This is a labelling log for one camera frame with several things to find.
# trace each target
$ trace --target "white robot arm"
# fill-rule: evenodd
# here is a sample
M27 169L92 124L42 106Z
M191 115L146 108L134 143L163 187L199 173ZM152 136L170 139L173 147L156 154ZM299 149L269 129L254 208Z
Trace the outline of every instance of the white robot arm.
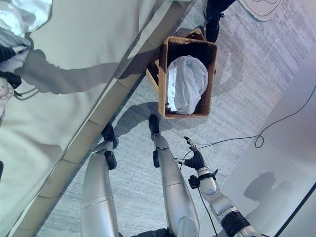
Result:
M179 164L194 168L198 177L192 175L189 179L191 188L200 188L203 198L210 204L213 214L225 230L228 237L262 237L262 235L250 225L236 206L221 191L215 175L218 170L211 172L196 144L185 137L194 156L191 159L174 159Z

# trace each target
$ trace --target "black shoe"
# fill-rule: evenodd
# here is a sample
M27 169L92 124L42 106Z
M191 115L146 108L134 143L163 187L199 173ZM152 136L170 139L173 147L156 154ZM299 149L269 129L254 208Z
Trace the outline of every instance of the black shoe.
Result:
M149 123L149 130L152 136L152 140L154 140L154 134L160 133L159 118L156 115L152 114L149 116L148 123Z
M113 142L113 149L115 149L118 144L119 144L119 140L116 138L115 134L114 134L114 130L113 127L110 123L108 123L105 128L102 130L101 132L104 141L110 141Z
M205 34L206 40L215 43L219 33L219 20L224 17L220 0L208 0L205 5Z

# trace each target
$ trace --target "wicker basket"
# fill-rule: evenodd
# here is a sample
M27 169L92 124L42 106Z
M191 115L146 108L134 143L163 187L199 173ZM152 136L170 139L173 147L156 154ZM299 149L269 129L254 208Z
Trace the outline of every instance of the wicker basket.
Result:
M190 32L185 38L195 39L195 40L205 40L203 33L200 29L195 29ZM153 85L153 87L158 92L158 71L159 71L159 56L154 58L148 65L146 69L146 76Z
M209 65L205 65L208 71L208 85L206 91L201 96L201 100L196 106L196 109L193 114L191 115L180 115L176 113L170 112L166 108L166 92L167 92L167 68L168 68L168 54L172 53L172 50L177 45L184 45L184 44L205 44L209 50L211 55L211 62ZM181 38L181 37L168 37L162 44L160 48L160 55L159 55L159 72L158 72L158 111L159 113L164 116L166 119L179 119L179 118L196 118L196 117L206 117L210 113L210 105L211 105L211 91L212 91L212 82L213 76L215 71L215 59L216 59L216 51L217 46L214 43L197 40L197 39L188 39L188 38Z

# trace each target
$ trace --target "carpet floor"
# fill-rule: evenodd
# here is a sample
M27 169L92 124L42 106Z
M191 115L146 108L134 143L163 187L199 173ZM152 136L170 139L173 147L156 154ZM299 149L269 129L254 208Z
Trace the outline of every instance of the carpet floor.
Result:
M203 25L203 2L194 0L190 4L174 30L176 34ZM267 22L255 20L238 1L225 11L225 16L217 40L210 116L161 119L162 135L176 158L188 151L183 136L202 146L257 134L315 43L316 25L300 1L282 1L276 15ZM147 120L151 113L157 113L157 108L158 94L145 77L112 119L119 145L115 149L118 166L110 172L110 179L119 230L126 237L166 227L160 170L153 166L154 147ZM250 142L230 141L201 150L209 168L219 169L220 184ZM80 201L87 161L83 160L36 236L80 236ZM195 173L186 167L182 172L186 179ZM200 216L204 207L198 192L190 192Z

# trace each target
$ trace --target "black cable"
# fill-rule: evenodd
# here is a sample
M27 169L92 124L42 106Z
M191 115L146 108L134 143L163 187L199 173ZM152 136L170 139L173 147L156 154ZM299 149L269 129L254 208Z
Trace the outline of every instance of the black cable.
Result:
M311 97L313 96L313 94L314 94L314 92L315 92L315 89L316 89L316 84L315 84L314 89L313 89L312 93L310 94L309 98L307 99L307 101L304 103L304 105L303 105L299 110L297 110L296 112L294 112L294 113L292 113L292 114L290 114L290 115L288 115L288 116L285 116L285 117L283 117L283 118L281 118L281 119L279 119L279 120L277 120L277 121L275 121L275 122L273 122L273 123L270 123L268 126L266 126L266 127L260 132L260 134L254 135L254 136L250 136L250 137L229 138L229 139L226 139L226 140L222 140L222 141L210 143L210 144L208 144L208 145L199 147L199 149L202 149L202 148L205 148L205 147L210 147L210 146L219 144L219 143L221 143L221 142L232 141L232 140L239 140L239 139L248 139L248 138L254 138L254 137L257 137L257 139L256 139L256 141L255 141L255 148L260 148L260 147L262 147L263 144L264 144L264 141L265 141L264 137L262 136L262 133L263 133L264 131L266 131L269 127L271 127L272 125L274 125L274 124L276 124L276 123L278 123L278 122L280 122L280 121L282 121L282 120L285 120L285 119L287 119L287 118L289 118L289 117L291 117L291 116L297 114L298 112L300 112L300 111L307 105L307 103L309 102L309 100L310 100ZM259 138L262 138L262 143L258 146L258 145L257 145L257 142L258 142ZM183 159L185 159L185 157L186 157L190 152L192 152L192 151L189 151L188 153L186 153L185 156L183 157ZM214 229L214 231L215 231L216 237L218 237L218 236L217 236L217 232L216 232L215 227L214 227L214 223L213 223L212 217L211 217L211 215L209 214L209 211L208 211L208 209L207 209L207 207L206 207L206 205L205 205L205 203L204 203L202 194L201 194L199 188L197 188L197 189L198 189L199 196L201 197L201 200L202 200L203 205L204 205L204 207L205 207L205 210L207 211L208 216L209 216L209 218L210 218L210 220L211 220L211 223L212 223L213 229Z
M247 139L247 138L254 138L254 137L257 137L257 139L256 139L256 141L255 141L255 148L260 148L260 147L262 147L263 144L264 144L264 142L265 142L265 139L264 139L264 137L262 136L262 133L264 133L264 131L266 131L266 130L267 130L269 127L271 127L272 125L274 125L274 124L276 124L276 123L278 123L278 122L280 122L280 121L282 121L282 120L285 120L285 119L287 119L287 118L289 118L289 117L291 117L291 116L293 116L293 115L296 115L298 112L300 112L300 111L307 105L307 103L309 102L309 100L310 100L311 97L313 96L313 94L314 94L314 92L315 92L315 89L316 89L316 84L315 84L315 86L314 86L314 88L313 88L313 91L312 91L312 93L310 94L309 98L307 99L307 101L304 103L304 105L303 105L299 110L297 110L296 112L294 112L294 113L292 113L292 114L290 114L290 115L288 115L288 116L285 116L285 117L283 117L283 118L281 118L281 119L279 119L279 120L277 120L277 121L274 121L274 122L270 123L268 126L266 126L266 127L260 132L260 134L254 135L254 136L250 136L250 137L229 138L229 139L226 139L226 140L222 140L222 141L210 143L210 144L205 145L205 146L203 146L203 147L199 147L199 149L202 149L202 148L205 148L205 147L210 147L210 146L216 145L216 144L221 143L221 142L232 141L232 140L239 140L239 139ZM262 142L261 142L261 144L258 146L257 143L258 143L259 138L262 138ZM190 152L192 152L192 151L189 151L188 153L186 153L186 155L183 157L183 159L184 159Z
M206 210L206 211L207 211L207 213L208 213L209 219L211 220L211 223L212 223L212 226L213 226L214 232L215 232L215 234L216 234L216 237L218 237L218 236L217 236L216 229L215 229L215 226L214 226L214 223L213 223L213 220L212 220L212 217L211 217L211 214L209 214L209 211L207 210L207 207L206 207L205 202L204 202L204 200L203 200L203 197L202 197L201 191L199 190L199 188L197 188L197 190L198 190L199 196L200 196L200 198L201 198L201 200L202 200L202 202L203 202L203 205L204 205L204 207L205 207L205 210Z
M300 111L307 105L307 103L309 102L309 100L310 100L311 97L313 96L313 94L314 94L314 92L315 92L315 89L316 89L316 84L315 84L315 86L314 86L314 89L313 89L311 95L309 96L309 98L307 99L307 101L305 102L305 104L304 104L298 111L296 111L296 112L292 113L291 115L285 116L284 118L281 118L281 119L279 119L279 120L277 120L277 121L275 121L275 122L269 124L268 126L265 127L265 129L263 129L263 130L261 131L261 133L259 134L259 137L261 136L261 134L262 134L265 130L267 130L267 129L268 129L269 127L271 127L272 125L274 125L274 124L276 124L277 122L280 122L280 121L282 121L282 120L285 120L285 119L287 119L288 117L291 117L291 116L293 116L293 115L296 115L298 112L300 112ZM257 146L257 142L258 142L259 137L256 139L256 142L255 142L255 147L256 147L256 148L262 147L262 145L263 145L263 143L264 143L264 139L263 139L263 137L261 136L262 139L263 139L263 140L262 140L262 144L261 144L261 146L259 146L259 147Z

